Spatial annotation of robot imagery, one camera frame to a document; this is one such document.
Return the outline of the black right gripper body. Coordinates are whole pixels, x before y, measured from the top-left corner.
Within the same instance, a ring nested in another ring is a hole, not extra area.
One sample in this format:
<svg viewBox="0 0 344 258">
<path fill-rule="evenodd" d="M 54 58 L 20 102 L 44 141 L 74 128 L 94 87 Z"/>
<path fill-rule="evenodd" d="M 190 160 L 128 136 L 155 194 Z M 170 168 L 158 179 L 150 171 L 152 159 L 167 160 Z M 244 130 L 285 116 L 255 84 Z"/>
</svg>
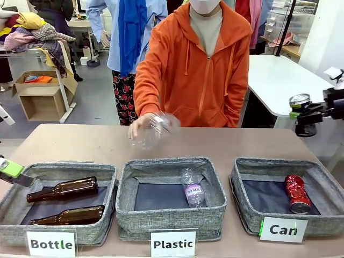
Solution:
<svg viewBox="0 0 344 258">
<path fill-rule="evenodd" d="M 325 115 L 334 120 L 343 120 L 343 89 L 329 88 L 323 91 Z"/>
</svg>

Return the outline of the person's right hand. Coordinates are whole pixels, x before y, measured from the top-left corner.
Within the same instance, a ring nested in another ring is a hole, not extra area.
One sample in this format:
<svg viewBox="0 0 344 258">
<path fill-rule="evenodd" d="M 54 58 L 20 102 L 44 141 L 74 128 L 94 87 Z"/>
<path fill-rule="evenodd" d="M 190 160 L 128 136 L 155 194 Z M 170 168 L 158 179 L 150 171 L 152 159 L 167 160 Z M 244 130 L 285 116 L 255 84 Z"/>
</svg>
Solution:
<svg viewBox="0 0 344 258">
<path fill-rule="evenodd" d="M 140 129 L 146 129 L 149 125 L 153 122 L 153 120 L 159 115 L 158 112 L 153 113 L 145 113 L 140 116 L 137 120 L 135 120 L 130 126 L 128 130 L 128 137 L 131 140 L 134 140 L 138 136 L 138 132 Z"/>
</svg>

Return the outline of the blue shirt person's hand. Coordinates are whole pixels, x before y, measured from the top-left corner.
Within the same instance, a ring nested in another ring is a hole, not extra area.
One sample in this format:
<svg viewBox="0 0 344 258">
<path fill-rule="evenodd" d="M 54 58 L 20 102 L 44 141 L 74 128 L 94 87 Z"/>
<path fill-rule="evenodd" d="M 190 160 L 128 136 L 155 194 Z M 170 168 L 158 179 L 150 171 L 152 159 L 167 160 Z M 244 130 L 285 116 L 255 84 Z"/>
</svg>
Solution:
<svg viewBox="0 0 344 258">
<path fill-rule="evenodd" d="M 111 35 L 107 31 L 103 30 L 101 32 L 101 43 L 104 48 L 110 48 Z"/>
</svg>

